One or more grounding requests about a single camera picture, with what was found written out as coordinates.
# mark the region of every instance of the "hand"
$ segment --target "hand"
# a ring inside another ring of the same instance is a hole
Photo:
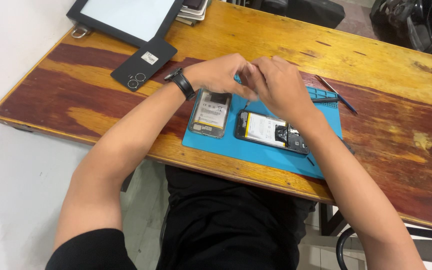
[[[248,69],[259,98],[276,116],[301,128],[304,118],[320,112],[295,65],[279,56],[255,59]]]
[[[214,93],[232,93],[251,101],[257,101],[258,95],[253,90],[234,80],[235,74],[242,76],[243,70],[248,67],[248,61],[243,56],[233,53],[190,65],[184,69],[183,74],[195,90],[205,88]]]

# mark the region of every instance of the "blue silicone repair mat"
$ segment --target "blue silicone repair mat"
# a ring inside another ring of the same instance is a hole
[[[333,92],[328,92],[313,87],[307,87],[307,89],[312,99],[336,97],[336,94]],[[226,130],[224,136],[221,139],[197,134],[186,128],[182,144],[191,148],[216,153],[251,163],[258,163],[301,175],[324,179],[323,174],[321,173],[319,166],[316,164],[312,153],[309,153],[309,155],[305,156],[295,152],[237,139],[234,136],[236,117],[237,113],[244,108],[244,105],[246,105],[246,101],[246,99],[243,99],[238,95],[233,95],[233,100],[231,101],[231,107],[229,109],[229,115],[227,118]],[[321,110],[321,112],[323,112],[326,120],[333,128],[334,132],[336,132],[339,138],[342,138],[338,104],[333,102],[315,103],[315,105],[319,110]],[[273,115],[261,101],[251,102],[246,110],[259,114]]]

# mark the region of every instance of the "black phone back cover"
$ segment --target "black phone back cover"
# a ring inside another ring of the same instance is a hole
[[[135,92],[177,52],[171,44],[155,36],[111,72],[111,77]]]

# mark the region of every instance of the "disassembled smartphone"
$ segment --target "disassembled smartphone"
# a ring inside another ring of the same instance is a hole
[[[240,110],[237,114],[235,137],[269,145],[299,154],[309,154],[300,133],[288,122],[274,116]]]
[[[217,139],[223,138],[233,95],[213,93],[207,89],[199,91],[196,107],[189,120],[189,130]]]

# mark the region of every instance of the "phone battery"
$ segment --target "phone battery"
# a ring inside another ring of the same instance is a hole
[[[286,144],[284,142],[277,141],[275,138],[276,125],[286,126],[286,122],[249,112],[244,137],[285,147]]]
[[[203,91],[193,121],[196,123],[224,128],[230,99],[227,94]]]

